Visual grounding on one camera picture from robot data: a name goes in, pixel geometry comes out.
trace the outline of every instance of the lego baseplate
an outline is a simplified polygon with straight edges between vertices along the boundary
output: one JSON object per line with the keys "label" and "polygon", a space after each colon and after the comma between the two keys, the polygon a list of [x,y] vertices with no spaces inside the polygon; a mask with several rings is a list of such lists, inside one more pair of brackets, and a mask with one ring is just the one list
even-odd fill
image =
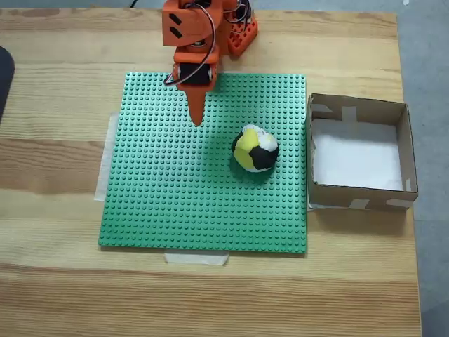
{"label": "lego baseplate", "polygon": [[[195,127],[165,76],[126,75],[99,244],[304,253],[305,77],[221,74]],[[246,124],[278,140],[272,170],[232,157]]]}

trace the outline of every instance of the wooden table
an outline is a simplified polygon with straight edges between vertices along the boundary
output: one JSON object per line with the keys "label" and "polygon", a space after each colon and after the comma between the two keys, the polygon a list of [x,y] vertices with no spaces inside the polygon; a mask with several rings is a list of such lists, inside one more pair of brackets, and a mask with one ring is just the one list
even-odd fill
{"label": "wooden table", "polygon": [[[403,99],[396,17],[260,11],[240,72],[307,75],[308,92]],[[413,214],[309,214],[305,258],[224,267],[97,246],[93,201],[129,71],[168,71],[161,12],[3,10],[16,62],[0,125],[1,336],[420,336]]]}

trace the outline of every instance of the cardboard box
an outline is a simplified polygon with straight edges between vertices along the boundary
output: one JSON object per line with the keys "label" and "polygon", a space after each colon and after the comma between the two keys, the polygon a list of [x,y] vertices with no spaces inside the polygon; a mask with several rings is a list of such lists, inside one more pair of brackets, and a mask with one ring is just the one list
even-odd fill
{"label": "cardboard box", "polygon": [[313,93],[307,107],[311,204],[404,210],[418,186],[408,106]]}

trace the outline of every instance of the masking tape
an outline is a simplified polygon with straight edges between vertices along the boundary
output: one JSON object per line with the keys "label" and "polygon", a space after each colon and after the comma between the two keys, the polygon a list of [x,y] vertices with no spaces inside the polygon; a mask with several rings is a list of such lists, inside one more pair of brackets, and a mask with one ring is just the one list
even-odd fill
{"label": "masking tape", "polygon": [[314,209],[348,209],[348,207],[341,207],[341,206],[326,206],[326,205],[320,205],[320,204],[309,204],[310,209],[307,211],[313,211]]}
{"label": "masking tape", "polygon": [[311,110],[312,110],[312,112],[329,112],[331,114],[334,113],[334,111],[329,109],[328,106],[324,105],[324,104],[312,104]]}
{"label": "masking tape", "polygon": [[224,265],[229,257],[228,251],[194,251],[189,249],[166,249],[167,263],[189,263],[197,265]]}
{"label": "masking tape", "polygon": [[109,182],[109,172],[111,171],[112,154],[114,152],[115,135],[118,125],[119,113],[116,112],[109,118],[105,147],[103,148],[100,171],[98,172],[97,189],[93,198],[95,201],[104,201],[106,199],[107,184]]}
{"label": "masking tape", "polygon": [[349,205],[349,208],[351,209],[365,209],[366,205],[368,205],[368,202],[370,202],[369,199],[354,199],[351,204]]}
{"label": "masking tape", "polygon": [[412,184],[410,183],[410,179],[406,180],[406,191],[412,192]]}
{"label": "masking tape", "polygon": [[404,207],[404,208],[408,209],[411,206],[413,206],[413,202],[412,201],[408,201],[408,200],[390,199],[390,200],[387,200],[387,205],[397,206],[397,207]]}
{"label": "masking tape", "polygon": [[342,107],[343,121],[357,121],[357,107]]}

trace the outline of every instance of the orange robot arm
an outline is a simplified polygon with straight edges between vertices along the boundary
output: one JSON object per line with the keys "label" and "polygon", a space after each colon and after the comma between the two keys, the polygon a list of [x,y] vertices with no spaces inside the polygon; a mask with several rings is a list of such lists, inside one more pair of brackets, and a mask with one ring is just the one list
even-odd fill
{"label": "orange robot arm", "polygon": [[240,56],[257,35],[249,0],[167,0],[162,26],[163,45],[177,47],[164,84],[186,93],[190,117],[199,126],[220,56]]}

